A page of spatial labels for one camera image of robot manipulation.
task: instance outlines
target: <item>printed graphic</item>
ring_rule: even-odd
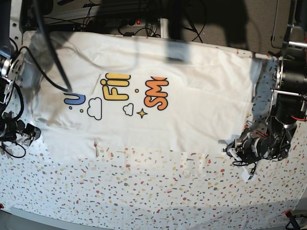
[[[85,102],[85,96],[76,93],[64,93],[67,96],[73,96],[74,98],[65,98],[64,103],[69,105],[81,105]]]
[[[117,88],[112,88],[111,93],[109,91],[109,86],[117,87],[128,87],[130,75],[127,74],[118,74],[118,73],[107,73],[106,79],[100,81],[100,84],[103,85],[102,93],[104,99],[108,101],[126,101],[129,99],[129,96],[126,94],[119,94]]]
[[[89,107],[87,109],[87,114],[90,117],[95,118],[97,121],[101,120],[101,118],[102,118],[102,100],[101,100],[101,98],[96,97],[95,99],[94,98],[90,99],[89,102],[88,102],[88,105],[89,105]]]
[[[158,105],[158,110],[164,110],[167,108],[168,101],[166,99],[167,93],[162,92],[161,86],[167,86],[167,78],[151,77],[153,80],[148,80],[145,85],[150,89],[146,91],[146,97],[144,104],[147,107],[154,107]]]
[[[143,109],[140,112],[138,112],[137,114],[139,114],[141,116],[141,119],[143,119],[144,115],[147,115],[147,113],[145,113]]]
[[[123,107],[123,110],[125,112],[126,115],[128,116],[132,116],[133,115],[133,104],[130,103],[126,106]]]

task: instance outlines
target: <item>star graphic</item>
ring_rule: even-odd
[[[140,112],[138,112],[137,114],[139,114],[141,116],[141,118],[143,118],[144,115],[146,115],[147,113],[144,112],[144,110],[142,109]]]

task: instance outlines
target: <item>confetti-patterned tablecloth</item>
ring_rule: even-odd
[[[248,120],[268,113],[275,64],[264,61]],[[258,178],[247,183],[220,149],[204,155],[99,146],[95,161],[58,164],[40,138],[22,160],[0,156],[0,203],[118,230],[280,226],[287,222],[283,212],[295,208],[306,188],[306,128],[299,124],[288,159],[261,161]]]

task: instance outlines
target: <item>white t-shirt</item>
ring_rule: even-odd
[[[206,153],[241,134],[260,61],[163,39],[51,38],[75,94],[43,79],[31,111],[55,160],[94,158],[95,142]],[[54,65],[47,75],[65,87]]]

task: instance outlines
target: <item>cloud graphic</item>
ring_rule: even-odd
[[[88,109],[87,114],[90,117],[95,118],[97,121],[101,120],[102,118],[102,100],[99,97],[96,97],[95,99],[92,98],[88,101]]]
[[[123,110],[124,110],[126,115],[132,116],[133,115],[133,104],[130,103],[130,104],[124,106]]]

